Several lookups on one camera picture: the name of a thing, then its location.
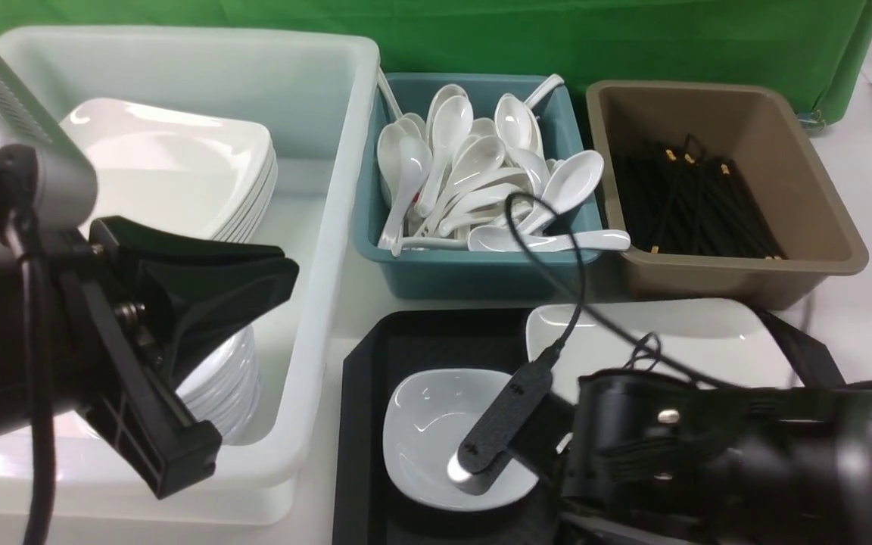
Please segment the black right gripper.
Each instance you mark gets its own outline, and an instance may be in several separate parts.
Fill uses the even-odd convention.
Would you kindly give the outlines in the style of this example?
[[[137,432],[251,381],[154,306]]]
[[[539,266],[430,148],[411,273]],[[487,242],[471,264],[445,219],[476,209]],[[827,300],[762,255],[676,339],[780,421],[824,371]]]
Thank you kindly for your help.
[[[699,544],[872,544],[872,381],[700,388],[606,369],[578,386],[567,503]]]

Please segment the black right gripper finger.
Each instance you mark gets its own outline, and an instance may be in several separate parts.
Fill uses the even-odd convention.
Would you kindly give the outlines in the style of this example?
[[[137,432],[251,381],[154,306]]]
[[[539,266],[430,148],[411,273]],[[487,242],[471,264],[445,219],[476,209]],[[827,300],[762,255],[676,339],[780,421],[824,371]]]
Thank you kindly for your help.
[[[549,363],[523,365],[481,414],[447,465],[453,486],[485,494],[512,461],[509,445],[553,389]]]

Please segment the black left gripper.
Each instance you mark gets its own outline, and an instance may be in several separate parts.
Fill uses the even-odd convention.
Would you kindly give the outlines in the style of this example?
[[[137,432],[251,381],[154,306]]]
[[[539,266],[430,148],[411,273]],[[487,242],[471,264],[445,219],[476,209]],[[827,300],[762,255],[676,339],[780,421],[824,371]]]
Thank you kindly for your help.
[[[20,265],[0,245],[0,437],[33,421],[27,334],[48,348],[52,412],[75,410],[158,499],[213,476],[220,432],[180,386],[215,349],[291,299],[300,266],[278,246],[170,234],[110,216],[49,235],[27,325]]]

